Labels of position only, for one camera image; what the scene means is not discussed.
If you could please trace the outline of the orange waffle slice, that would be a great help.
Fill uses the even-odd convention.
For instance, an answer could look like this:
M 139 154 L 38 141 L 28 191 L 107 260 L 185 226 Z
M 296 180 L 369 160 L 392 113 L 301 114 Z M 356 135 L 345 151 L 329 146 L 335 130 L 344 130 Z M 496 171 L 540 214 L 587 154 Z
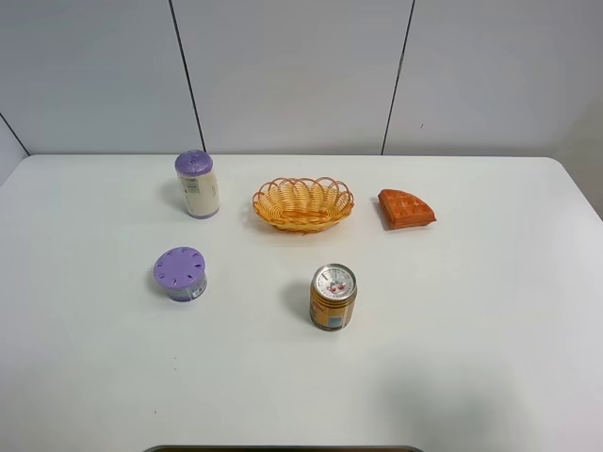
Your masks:
M 427 226 L 436 221 L 433 210 L 411 193 L 383 189 L 378 199 L 389 229 Z

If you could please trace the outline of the orange woven wicker basket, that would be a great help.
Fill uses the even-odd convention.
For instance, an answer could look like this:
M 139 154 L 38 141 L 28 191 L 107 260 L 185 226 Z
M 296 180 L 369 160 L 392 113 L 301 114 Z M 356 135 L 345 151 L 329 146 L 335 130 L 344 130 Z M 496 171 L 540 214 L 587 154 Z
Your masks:
M 354 196 L 345 183 L 330 177 L 277 178 L 254 193 L 252 207 L 277 230 L 315 234 L 346 219 Z

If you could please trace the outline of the gold beverage can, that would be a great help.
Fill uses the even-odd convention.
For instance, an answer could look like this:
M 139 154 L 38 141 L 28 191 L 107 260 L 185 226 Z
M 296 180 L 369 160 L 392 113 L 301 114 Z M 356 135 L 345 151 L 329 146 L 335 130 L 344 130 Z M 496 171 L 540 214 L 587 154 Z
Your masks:
M 325 331 L 338 331 L 350 323 L 358 287 L 354 273 L 342 264 L 320 267 L 310 283 L 309 314 Z

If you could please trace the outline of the tall purple lidded canister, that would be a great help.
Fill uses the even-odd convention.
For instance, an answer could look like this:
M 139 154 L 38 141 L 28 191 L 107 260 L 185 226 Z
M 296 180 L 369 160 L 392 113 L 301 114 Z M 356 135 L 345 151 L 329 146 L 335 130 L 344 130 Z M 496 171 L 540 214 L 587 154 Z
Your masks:
M 188 214 L 197 219 L 214 216 L 220 209 L 220 198 L 211 156 L 202 150 L 191 150 L 178 155 L 174 167 Z

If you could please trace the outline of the short purple lidded container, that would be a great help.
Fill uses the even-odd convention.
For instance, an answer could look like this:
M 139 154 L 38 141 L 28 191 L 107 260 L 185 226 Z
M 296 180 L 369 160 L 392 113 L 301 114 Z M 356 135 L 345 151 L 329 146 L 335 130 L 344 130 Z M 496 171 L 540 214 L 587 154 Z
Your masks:
M 153 267 L 155 282 L 173 301 L 189 302 L 207 287 L 205 260 L 192 247 L 178 247 L 164 252 Z

